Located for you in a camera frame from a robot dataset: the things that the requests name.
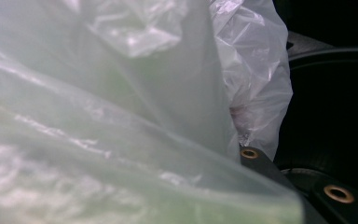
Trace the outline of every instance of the plastic sheet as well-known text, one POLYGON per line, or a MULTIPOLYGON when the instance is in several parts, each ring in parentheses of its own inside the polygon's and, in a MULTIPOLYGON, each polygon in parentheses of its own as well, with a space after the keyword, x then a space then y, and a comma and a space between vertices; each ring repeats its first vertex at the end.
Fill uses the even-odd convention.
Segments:
POLYGON ((271 0, 210 0, 210 10, 240 143, 273 159, 292 96, 286 26, 271 0))
POLYGON ((299 223, 240 167, 204 0, 0 1, 0 223, 299 223))

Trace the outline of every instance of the clear plastic bag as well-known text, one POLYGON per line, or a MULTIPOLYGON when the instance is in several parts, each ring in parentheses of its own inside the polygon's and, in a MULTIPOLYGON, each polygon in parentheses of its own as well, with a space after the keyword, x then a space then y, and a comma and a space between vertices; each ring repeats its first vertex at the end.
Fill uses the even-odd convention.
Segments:
POLYGON ((228 104, 204 0, 0 1, 0 223, 300 223, 228 104))
POLYGON ((240 143, 273 160, 292 97, 286 26, 271 0, 210 0, 210 10, 240 143))

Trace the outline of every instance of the white plastic bag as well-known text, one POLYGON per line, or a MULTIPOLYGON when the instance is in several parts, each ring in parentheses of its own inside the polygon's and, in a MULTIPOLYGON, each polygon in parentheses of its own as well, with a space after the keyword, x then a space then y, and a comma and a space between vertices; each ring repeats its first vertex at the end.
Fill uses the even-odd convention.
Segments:
POLYGON ((271 0, 210 0, 210 10, 240 143, 273 159, 292 96, 286 27, 271 0))
POLYGON ((0 223, 299 223, 220 71, 204 0, 0 1, 0 223))

